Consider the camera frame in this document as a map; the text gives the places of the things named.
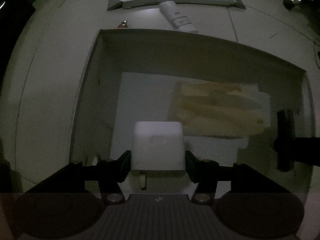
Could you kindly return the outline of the grey cardboard storage box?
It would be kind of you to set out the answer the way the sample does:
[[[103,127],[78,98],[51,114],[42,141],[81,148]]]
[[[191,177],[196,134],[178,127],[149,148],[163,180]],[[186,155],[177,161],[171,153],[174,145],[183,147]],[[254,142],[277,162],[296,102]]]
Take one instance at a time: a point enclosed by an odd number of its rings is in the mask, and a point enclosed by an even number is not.
[[[225,166],[246,163],[292,192],[308,192],[311,165],[295,163],[292,171],[280,172],[270,147],[282,109],[293,110],[298,136],[315,132],[305,70],[243,44],[179,31],[99,31],[80,81],[69,160],[119,157],[131,147],[137,121],[172,117],[172,99],[182,81],[256,89],[271,120],[263,133],[243,138],[187,134],[186,149]]]

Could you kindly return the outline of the white power adapter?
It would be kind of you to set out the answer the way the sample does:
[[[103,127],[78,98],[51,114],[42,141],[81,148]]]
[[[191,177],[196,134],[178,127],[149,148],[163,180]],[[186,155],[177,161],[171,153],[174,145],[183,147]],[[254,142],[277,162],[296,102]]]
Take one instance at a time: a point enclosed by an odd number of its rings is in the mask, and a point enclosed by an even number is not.
[[[131,147],[131,172],[146,190],[147,178],[181,178],[185,175],[183,127],[180,122],[135,123]]]

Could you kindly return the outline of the orange utility knife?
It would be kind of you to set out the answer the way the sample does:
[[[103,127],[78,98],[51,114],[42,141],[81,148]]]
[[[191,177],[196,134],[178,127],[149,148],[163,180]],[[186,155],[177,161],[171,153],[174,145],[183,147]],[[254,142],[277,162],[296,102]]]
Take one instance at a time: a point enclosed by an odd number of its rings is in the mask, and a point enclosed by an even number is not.
[[[128,28],[127,21],[122,21],[122,22],[117,26],[117,28],[119,28],[119,29]]]

